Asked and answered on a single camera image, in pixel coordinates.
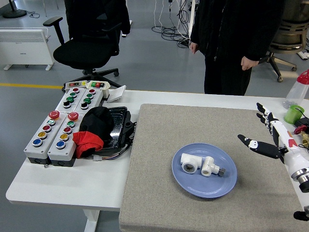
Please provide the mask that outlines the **person's left hand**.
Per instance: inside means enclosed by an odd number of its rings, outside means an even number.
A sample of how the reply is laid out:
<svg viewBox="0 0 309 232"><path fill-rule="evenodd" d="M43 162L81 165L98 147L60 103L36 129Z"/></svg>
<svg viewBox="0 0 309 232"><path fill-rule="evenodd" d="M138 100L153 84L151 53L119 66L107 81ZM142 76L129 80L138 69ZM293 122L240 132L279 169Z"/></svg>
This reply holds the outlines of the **person's left hand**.
<svg viewBox="0 0 309 232"><path fill-rule="evenodd" d="M250 60L245 56L241 59L241 67L242 67L243 71L249 70L249 69L257 66L258 64L259 64L259 61Z"/></svg>

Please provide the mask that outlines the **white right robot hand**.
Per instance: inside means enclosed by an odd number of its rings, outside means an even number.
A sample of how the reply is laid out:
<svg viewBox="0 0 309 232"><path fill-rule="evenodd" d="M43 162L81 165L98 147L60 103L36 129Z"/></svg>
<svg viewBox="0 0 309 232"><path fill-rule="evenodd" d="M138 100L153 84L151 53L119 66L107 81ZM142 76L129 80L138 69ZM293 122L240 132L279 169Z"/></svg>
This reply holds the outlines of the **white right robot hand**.
<svg viewBox="0 0 309 232"><path fill-rule="evenodd" d="M256 115L273 137L274 145L252 140L242 134L238 138L253 152L273 159L280 159L287 166L288 174L294 181L309 177L309 161L302 156L297 142L271 111L257 103Z"/></svg>

